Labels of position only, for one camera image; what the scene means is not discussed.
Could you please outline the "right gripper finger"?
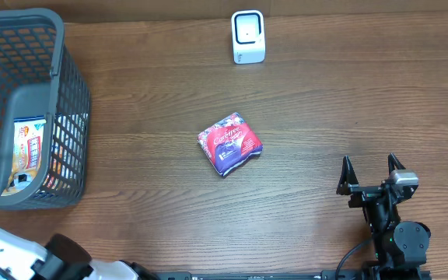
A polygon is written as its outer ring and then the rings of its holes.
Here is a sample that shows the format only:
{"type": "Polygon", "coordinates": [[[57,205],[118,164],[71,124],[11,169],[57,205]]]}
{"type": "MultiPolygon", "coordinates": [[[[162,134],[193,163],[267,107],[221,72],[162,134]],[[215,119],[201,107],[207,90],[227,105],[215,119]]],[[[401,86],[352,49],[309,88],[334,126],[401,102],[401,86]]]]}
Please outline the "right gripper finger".
{"type": "Polygon", "coordinates": [[[345,156],[342,161],[341,176],[336,194],[351,194],[354,187],[359,187],[359,182],[349,157],[345,156]]]}
{"type": "Polygon", "coordinates": [[[399,161],[399,159],[393,154],[388,155],[388,173],[392,174],[395,170],[405,170],[404,165],[399,161]]]}

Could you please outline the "red purple Carefree pack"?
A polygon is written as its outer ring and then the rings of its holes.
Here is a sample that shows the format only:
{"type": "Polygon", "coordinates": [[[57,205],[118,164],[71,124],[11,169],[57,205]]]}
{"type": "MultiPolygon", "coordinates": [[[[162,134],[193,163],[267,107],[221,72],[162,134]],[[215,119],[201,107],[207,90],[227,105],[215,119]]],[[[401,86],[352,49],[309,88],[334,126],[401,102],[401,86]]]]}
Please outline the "red purple Carefree pack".
{"type": "Polygon", "coordinates": [[[263,150],[261,140],[237,112],[200,132],[198,144],[222,177],[263,150]]]}

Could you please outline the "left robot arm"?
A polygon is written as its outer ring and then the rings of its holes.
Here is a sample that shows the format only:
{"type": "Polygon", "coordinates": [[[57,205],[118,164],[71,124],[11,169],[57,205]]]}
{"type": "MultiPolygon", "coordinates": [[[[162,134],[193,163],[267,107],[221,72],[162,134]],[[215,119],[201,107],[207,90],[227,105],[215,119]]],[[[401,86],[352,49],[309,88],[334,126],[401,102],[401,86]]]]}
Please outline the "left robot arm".
{"type": "Polygon", "coordinates": [[[135,262],[94,260],[76,242],[53,235],[45,246],[0,228],[0,280],[156,280],[135,262]]]}

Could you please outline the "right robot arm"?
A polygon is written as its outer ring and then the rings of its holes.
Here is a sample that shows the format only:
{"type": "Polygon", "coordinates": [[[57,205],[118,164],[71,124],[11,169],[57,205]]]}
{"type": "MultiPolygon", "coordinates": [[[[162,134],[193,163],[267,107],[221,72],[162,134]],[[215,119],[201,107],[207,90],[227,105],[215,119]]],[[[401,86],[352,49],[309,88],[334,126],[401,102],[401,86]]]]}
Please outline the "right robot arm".
{"type": "Polygon", "coordinates": [[[336,193],[350,197],[350,208],[361,208],[371,237],[353,247],[340,260],[334,279],[430,279],[422,271],[427,261],[431,230],[422,222],[402,221],[397,205],[412,198],[418,189],[418,175],[404,167],[391,153],[388,178],[376,186],[359,184],[351,160],[343,158],[336,193]],[[375,249],[375,260],[365,262],[358,271],[344,271],[345,262],[368,244],[375,249]]]}

